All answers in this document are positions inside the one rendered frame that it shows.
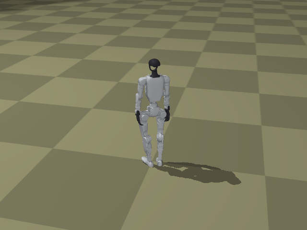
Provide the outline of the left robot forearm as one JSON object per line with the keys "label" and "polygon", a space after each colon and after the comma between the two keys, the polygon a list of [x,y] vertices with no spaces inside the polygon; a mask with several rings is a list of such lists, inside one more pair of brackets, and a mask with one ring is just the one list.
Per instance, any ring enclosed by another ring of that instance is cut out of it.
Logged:
{"label": "left robot forearm", "polygon": [[[135,113],[137,112],[137,111],[140,111],[140,108],[141,108],[141,100],[140,99],[138,99],[138,94],[136,94],[136,104],[135,104]],[[137,113],[136,113],[137,114]]]}

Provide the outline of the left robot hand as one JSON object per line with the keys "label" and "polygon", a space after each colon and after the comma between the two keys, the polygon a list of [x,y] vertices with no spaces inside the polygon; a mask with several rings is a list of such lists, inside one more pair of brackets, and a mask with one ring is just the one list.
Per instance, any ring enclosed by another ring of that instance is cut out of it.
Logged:
{"label": "left robot hand", "polygon": [[138,121],[139,125],[143,126],[143,125],[140,123],[140,118],[139,118],[140,111],[137,111],[136,113],[137,113],[137,114],[135,114],[135,115],[136,115],[136,118],[137,118],[137,121]]}

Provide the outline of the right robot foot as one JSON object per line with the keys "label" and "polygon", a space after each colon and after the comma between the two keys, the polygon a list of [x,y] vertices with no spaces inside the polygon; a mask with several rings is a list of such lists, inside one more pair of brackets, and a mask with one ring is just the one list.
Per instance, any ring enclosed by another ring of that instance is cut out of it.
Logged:
{"label": "right robot foot", "polygon": [[161,161],[160,161],[160,160],[158,161],[158,158],[156,158],[156,162],[157,162],[157,165],[158,165],[158,166],[162,166],[162,160],[161,160]]}

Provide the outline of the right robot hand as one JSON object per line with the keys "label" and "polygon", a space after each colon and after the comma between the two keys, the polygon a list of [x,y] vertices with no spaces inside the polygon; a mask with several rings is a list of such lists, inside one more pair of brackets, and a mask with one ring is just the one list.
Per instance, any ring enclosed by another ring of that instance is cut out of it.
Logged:
{"label": "right robot hand", "polygon": [[[170,106],[168,106],[167,109],[165,109],[165,112],[166,112],[166,117],[165,117],[165,121],[169,121],[170,119],[170,113],[169,113],[169,110],[170,110]],[[164,122],[165,122],[164,121]]]}

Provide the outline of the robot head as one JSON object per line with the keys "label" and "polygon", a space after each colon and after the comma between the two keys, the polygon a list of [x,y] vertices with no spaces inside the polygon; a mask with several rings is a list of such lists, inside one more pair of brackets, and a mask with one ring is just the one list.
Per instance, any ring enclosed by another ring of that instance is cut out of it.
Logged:
{"label": "robot head", "polygon": [[[153,67],[156,67],[154,70],[151,70],[151,67],[150,66],[153,66]],[[157,60],[157,59],[151,59],[150,61],[149,61],[149,69],[150,69],[150,71],[152,71],[152,74],[151,74],[151,76],[150,77],[152,77],[152,78],[158,78],[158,77],[160,77],[160,75],[158,75],[157,74],[157,68],[158,68],[158,66],[160,66],[160,62],[159,62],[159,60]]]}

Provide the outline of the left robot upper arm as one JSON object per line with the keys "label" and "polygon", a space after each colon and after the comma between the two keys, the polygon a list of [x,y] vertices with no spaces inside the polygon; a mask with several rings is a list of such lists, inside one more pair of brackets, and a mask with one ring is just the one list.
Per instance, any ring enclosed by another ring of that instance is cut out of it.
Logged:
{"label": "left robot upper arm", "polygon": [[147,78],[146,77],[141,77],[138,79],[138,99],[143,98],[143,89],[144,85],[146,84]]}

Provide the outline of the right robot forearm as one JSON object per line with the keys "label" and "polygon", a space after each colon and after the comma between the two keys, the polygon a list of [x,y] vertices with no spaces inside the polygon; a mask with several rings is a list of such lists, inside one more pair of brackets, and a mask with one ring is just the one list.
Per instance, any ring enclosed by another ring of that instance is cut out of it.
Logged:
{"label": "right robot forearm", "polygon": [[169,105],[169,99],[170,99],[170,95],[168,96],[164,96],[164,106],[165,106],[165,109],[168,108]]}

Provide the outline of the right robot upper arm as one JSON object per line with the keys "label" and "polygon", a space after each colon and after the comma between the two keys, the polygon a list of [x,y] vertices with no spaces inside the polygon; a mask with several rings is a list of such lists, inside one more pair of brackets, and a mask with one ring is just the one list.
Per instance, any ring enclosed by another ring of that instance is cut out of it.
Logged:
{"label": "right robot upper arm", "polygon": [[170,88],[170,78],[167,75],[163,75],[163,77],[165,79],[163,96],[168,96]]}

